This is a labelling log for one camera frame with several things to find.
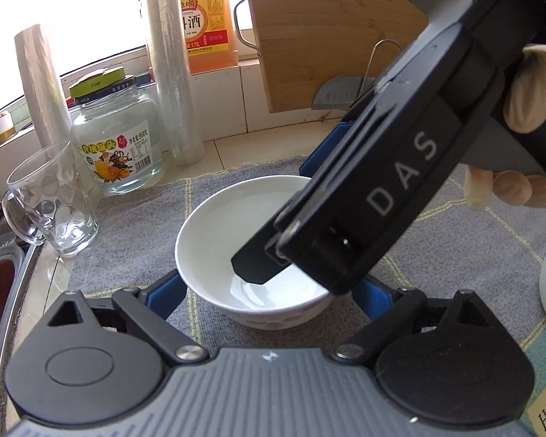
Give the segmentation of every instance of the gloved hand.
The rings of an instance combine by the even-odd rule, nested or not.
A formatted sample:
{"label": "gloved hand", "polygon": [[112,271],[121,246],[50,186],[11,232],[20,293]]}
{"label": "gloved hand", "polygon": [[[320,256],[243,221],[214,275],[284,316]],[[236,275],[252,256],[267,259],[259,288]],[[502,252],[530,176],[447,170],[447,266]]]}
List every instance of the gloved hand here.
{"label": "gloved hand", "polygon": [[[513,131],[530,133],[546,120],[546,46],[525,48],[523,55],[505,100],[504,118]],[[467,166],[465,199],[469,208],[486,208],[492,193],[509,205],[546,207],[546,177]]]}

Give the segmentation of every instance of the plant pot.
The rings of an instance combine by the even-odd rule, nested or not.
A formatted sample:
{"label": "plant pot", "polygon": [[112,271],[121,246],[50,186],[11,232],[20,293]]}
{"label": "plant pot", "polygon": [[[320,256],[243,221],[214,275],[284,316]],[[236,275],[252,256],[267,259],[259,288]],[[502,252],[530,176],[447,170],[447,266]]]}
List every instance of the plant pot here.
{"label": "plant pot", "polygon": [[12,123],[12,116],[10,116],[9,112],[2,112],[2,116],[0,116],[0,144],[15,134],[16,130]]}

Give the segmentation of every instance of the green lid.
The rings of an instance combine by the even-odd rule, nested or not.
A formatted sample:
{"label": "green lid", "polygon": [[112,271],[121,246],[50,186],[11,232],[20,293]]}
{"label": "green lid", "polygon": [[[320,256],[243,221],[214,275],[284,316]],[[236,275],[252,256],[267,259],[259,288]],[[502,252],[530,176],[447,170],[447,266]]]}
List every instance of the green lid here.
{"label": "green lid", "polygon": [[84,97],[102,88],[115,84],[126,77],[123,66],[110,69],[99,69],[77,80],[68,88],[68,94],[73,97]]}

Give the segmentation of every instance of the gray tablecloth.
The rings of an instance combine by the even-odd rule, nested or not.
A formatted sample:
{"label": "gray tablecloth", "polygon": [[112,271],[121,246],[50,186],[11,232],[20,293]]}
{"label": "gray tablecloth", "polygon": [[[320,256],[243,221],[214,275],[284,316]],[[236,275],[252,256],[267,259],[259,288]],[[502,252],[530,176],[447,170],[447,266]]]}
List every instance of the gray tablecloth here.
{"label": "gray tablecloth", "polygon": [[[176,267],[178,231],[204,199],[245,179],[297,174],[302,162],[297,157],[245,165],[103,199],[96,211],[99,235],[78,256],[69,287],[89,297],[149,285]],[[470,211],[463,199],[463,175],[464,168],[457,167],[373,274],[388,285],[416,286],[432,297],[449,298],[459,288],[475,290],[532,360],[538,395],[546,387],[546,317],[538,292],[546,209],[513,208],[494,200],[485,211]],[[233,322],[189,291],[186,303],[168,321],[214,351],[231,345],[329,349],[367,319],[345,296],[300,327],[255,330]],[[527,414],[523,421],[530,426]]]}

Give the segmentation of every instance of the gray base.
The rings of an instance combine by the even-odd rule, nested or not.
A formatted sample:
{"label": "gray base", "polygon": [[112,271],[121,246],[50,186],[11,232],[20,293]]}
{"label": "gray base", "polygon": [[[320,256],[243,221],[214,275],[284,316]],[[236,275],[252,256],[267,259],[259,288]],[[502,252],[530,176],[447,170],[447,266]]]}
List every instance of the gray base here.
{"label": "gray base", "polygon": [[8,435],[530,436],[516,422],[457,432],[414,421],[385,400],[366,369],[333,363],[319,349],[222,349],[205,365],[177,369],[152,403],[120,422],[63,430],[23,421]]}

